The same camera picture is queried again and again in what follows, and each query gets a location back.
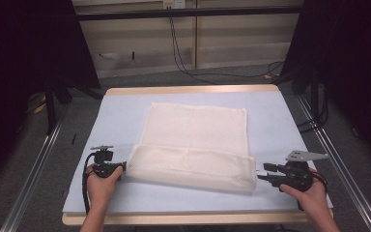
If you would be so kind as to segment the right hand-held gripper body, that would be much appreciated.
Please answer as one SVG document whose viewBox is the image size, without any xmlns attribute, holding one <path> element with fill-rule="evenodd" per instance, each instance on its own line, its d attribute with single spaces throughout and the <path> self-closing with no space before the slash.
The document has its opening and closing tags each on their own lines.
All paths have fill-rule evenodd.
<svg viewBox="0 0 371 232">
<path fill-rule="evenodd" d="M 286 158 L 287 162 L 284 165 L 277 165 L 277 172 L 283 173 L 283 176 L 276 175 L 280 178 L 280 186 L 287 185 L 299 191 L 309 190 L 312 186 L 313 175 L 309 169 L 308 162 L 310 160 L 324 160 L 327 158 L 327 154 L 292 151 Z M 327 187 L 327 179 L 323 175 L 322 178 Z"/>
</svg>

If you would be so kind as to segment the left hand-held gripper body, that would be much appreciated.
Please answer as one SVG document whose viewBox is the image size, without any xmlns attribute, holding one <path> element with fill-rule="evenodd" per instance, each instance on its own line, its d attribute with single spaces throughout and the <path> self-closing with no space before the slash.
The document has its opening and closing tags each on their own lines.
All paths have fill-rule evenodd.
<svg viewBox="0 0 371 232">
<path fill-rule="evenodd" d="M 109 151 L 109 146 L 102 145 L 92 147 L 94 150 L 94 172 L 101 178 L 108 178 L 117 167 L 122 166 L 121 162 L 113 163 L 113 152 Z"/>
</svg>

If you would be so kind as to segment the white cloth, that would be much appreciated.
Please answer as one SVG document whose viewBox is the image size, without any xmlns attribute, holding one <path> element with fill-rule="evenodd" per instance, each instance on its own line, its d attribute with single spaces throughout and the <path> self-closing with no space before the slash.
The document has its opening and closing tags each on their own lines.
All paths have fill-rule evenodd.
<svg viewBox="0 0 371 232">
<path fill-rule="evenodd" d="M 127 164 L 132 178 L 227 191 L 253 191 L 243 108 L 154 102 Z"/>
</svg>

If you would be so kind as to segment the person's right hand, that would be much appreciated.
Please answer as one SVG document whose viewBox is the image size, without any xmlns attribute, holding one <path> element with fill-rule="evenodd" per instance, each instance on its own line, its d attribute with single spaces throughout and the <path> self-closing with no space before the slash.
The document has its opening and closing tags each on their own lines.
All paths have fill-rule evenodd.
<svg viewBox="0 0 371 232">
<path fill-rule="evenodd" d="M 314 169 L 310 169 L 313 175 L 312 186 L 307 191 L 299 191 L 287 185 L 281 185 L 280 189 L 288 195 L 296 198 L 302 209 L 306 212 L 309 209 L 328 207 L 327 187 L 323 182 L 322 175 Z"/>
</svg>

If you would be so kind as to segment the person's left hand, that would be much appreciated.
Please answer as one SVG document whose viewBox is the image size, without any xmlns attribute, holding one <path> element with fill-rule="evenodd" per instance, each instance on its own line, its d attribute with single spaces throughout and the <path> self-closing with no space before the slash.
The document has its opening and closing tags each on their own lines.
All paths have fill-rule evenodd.
<svg viewBox="0 0 371 232">
<path fill-rule="evenodd" d="M 89 212 L 106 211 L 116 188 L 117 181 L 123 174 L 123 168 L 119 166 L 109 177 L 101 178 L 93 171 L 93 166 L 90 165 L 86 169 L 86 174 L 88 175 L 87 190 L 90 200 Z"/>
</svg>

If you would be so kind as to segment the light blue table mat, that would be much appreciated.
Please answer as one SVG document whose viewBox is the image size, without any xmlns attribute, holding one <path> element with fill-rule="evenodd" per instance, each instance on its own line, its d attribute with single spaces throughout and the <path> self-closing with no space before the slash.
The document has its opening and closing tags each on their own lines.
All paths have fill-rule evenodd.
<svg viewBox="0 0 371 232">
<path fill-rule="evenodd" d="M 153 102 L 210 105 L 245 109 L 249 154 L 256 168 L 265 162 L 283 163 L 294 150 L 305 144 L 280 92 L 110 95 L 103 98 L 97 120 L 82 153 L 85 160 L 91 149 L 110 145 L 115 162 L 128 159 Z M 128 176 L 118 183 L 109 205 L 111 214 L 197 213 L 241 211 L 295 211 L 297 201 L 260 180 L 252 192 L 226 192 L 167 186 Z"/>
</svg>

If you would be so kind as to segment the black metal stand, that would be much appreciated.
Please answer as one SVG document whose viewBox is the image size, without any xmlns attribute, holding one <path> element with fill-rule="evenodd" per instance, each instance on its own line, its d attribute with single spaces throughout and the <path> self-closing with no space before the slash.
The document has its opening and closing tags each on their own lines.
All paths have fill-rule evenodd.
<svg viewBox="0 0 371 232">
<path fill-rule="evenodd" d="M 50 77 L 47 76 L 44 79 L 44 96 L 46 113 L 48 120 L 47 133 L 51 134 L 57 126 L 57 118 L 54 106 L 54 99 L 57 99 L 60 104 L 69 104 L 72 101 L 71 93 L 69 89 L 76 89 L 77 91 L 95 99 L 102 100 L 103 95 L 91 90 L 88 87 L 84 87 L 82 84 L 78 84 L 75 81 L 69 80 L 63 77 Z"/>
</svg>

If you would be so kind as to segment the wooden table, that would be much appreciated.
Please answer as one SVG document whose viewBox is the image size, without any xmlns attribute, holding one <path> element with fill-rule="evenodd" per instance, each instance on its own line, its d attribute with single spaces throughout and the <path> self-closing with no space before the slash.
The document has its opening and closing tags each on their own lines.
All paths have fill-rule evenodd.
<svg viewBox="0 0 371 232">
<path fill-rule="evenodd" d="M 150 95 L 150 94 L 197 94 L 197 93 L 242 93 L 279 91 L 270 84 L 263 85 L 216 85 L 216 86 L 176 86 L 176 87 L 137 87 L 112 88 L 110 95 Z M 295 211 L 241 211 L 241 212 L 197 212 L 197 213 L 108 213 L 106 221 L 112 225 L 174 225 L 174 224 L 253 224 L 253 223 L 294 223 L 304 222 L 306 215 L 297 208 Z"/>
</svg>

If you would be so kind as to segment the black curtain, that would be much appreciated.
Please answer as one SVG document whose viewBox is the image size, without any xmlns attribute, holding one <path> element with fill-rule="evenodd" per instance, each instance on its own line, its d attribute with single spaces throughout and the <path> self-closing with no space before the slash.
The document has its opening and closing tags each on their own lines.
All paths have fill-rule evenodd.
<svg viewBox="0 0 371 232">
<path fill-rule="evenodd" d="M 98 88 L 99 78 L 72 0 L 0 0 L 0 163 L 9 155 L 28 99 Z"/>
<path fill-rule="evenodd" d="M 303 0 L 282 76 L 317 77 L 371 146 L 371 0 Z"/>
</svg>

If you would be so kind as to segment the black horizontal bar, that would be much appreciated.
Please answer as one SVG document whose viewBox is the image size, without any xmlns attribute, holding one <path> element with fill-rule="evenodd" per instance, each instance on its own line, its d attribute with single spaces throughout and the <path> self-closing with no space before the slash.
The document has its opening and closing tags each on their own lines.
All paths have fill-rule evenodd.
<svg viewBox="0 0 371 232">
<path fill-rule="evenodd" d="M 150 10 L 129 12 L 82 13 L 75 17 L 79 21 L 114 20 L 114 19 L 147 19 L 166 17 L 192 16 L 223 16 L 223 15 L 283 15 L 299 14 L 305 10 L 304 6 L 271 6 L 271 7 L 243 7 L 243 8 L 203 8 L 203 9 L 174 9 Z"/>
</svg>

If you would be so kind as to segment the metal floor rail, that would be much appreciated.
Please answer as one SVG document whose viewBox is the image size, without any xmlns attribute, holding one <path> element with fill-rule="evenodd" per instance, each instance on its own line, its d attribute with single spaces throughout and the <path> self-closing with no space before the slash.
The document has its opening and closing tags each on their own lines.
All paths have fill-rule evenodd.
<svg viewBox="0 0 371 232">
<path fill-rule="evenodd" d="M 298 97 L 298 102 L 302 108 L 304 115 L 308 120 L 311 121 L 310 125 L 313 127 L 313 131 L 318 137 L 324 150 L 328 153 L 329 160 L 334 167 L 337 175 L 339 176 L 345 190 L 350 195 L 353 203 L 355 204 L 357 211 L 359 212 L 364 223 L 367 225 L 368 230 L 371 232 L 371 204 L 365 198 L 364 194 L 358 187 L 345 163 L 337 152 L 328 134 L 322 126 L 318 126 L 315 123 L 315 117 L 311 113 L 310 103 L 305 97 Z"/>
<path fill-rule="evenodd" d="M 6 219 L 0 228 L 0 232 L 16 232 L 30 202 L 34 189 L 41 177 L 51 150 L 57 140 L 58 134 L 64 124 L 69 108 L 70 107 L 68 105 L 61 107 L 59 119 L 54 124 L 51 132 L 45 137 L 44 143 L 37 154 L 34 165 L 32 166 L 32 169 L 29 172 L 21 191 L 16 198 L 16 201 L 6 216 Z"/>
</svg>

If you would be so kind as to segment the white wall outlet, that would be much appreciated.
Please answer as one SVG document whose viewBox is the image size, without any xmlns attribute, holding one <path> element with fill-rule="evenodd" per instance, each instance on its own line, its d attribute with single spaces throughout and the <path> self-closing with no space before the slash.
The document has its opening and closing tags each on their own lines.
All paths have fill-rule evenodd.
<svg viewBox="0 0 371 232">
<path fill-rule="evenodd" d="M 186 0 L 162 0 L 163 8 L 169 9 L 184 9 L 186 7 Z"/>
</svg>

